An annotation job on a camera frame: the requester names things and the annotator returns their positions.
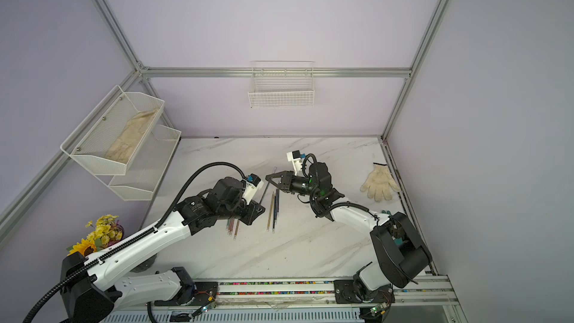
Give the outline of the yellow pencil with clear cap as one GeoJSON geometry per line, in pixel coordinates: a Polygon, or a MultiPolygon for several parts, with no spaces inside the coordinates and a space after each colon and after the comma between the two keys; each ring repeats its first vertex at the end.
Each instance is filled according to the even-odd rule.
{"type": "Polygon", "coordinates": [[[275,192],[272,191],[271,204],[270,204],[270,208],[269,208],[269,211],[268,211],[267,231],[269,231],[270,228],[271,228],[271,223],[272,223],[273,214],[274,214],[274,206],[275,206],[275,192]]]}

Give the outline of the red pencil with orange cap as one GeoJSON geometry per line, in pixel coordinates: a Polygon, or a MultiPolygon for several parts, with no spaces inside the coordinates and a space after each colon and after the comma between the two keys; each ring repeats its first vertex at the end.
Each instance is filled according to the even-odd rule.
{"type": "Polygon", "coordinates": [[[237,235],[238,235],[238,232],[239,232],[239,224],[240,224],[240,221],[239,221],[239,219],[238,219],[238,220],[236,221],[236,223],[235,223],[235,229],[234,229],[234,235],[233,235],[233,239],[234,239],[234,240],[237,239],[237,235]]]}

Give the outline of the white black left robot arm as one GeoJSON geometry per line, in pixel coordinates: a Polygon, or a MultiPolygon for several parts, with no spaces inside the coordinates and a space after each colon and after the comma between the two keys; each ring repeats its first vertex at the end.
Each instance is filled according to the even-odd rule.
{"type": "Polygon", "coordinates": [[[70,322],[101,322],[115,310],[149,302],[179,306],[197,302],[202,295],[183,267],[138,277],[129,273],[160,251],[219,220],[234,218],[251,225],[265,211],[254,201],[261,187],[261,179],[255,174],[243,180],[225,177],[213,189],[177,203],[165,221],[157,221],[88,257],[73,254],[65,259],[63,278],[70,277],[75,269],[87,269],[61,289],[70,322]]]}

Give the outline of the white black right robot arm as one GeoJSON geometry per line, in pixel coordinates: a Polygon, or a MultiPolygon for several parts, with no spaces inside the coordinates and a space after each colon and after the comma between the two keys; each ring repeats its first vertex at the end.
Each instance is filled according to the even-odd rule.
{"type": "Polygon", "coordinates": [[[311,164],[303,175],[284,170],[265,179],[282,192],[309,197],[316,218],[352,227],[371,240],[377,261],[363,266],[350,280],[335,281],[336,299],[366,303],[390,297],[393,288],[415,284],[416,276],[432,263],[428,247],[407,215],[384,216],[345,201],[344,194],[334,188],[325,163],[311,164]]]}

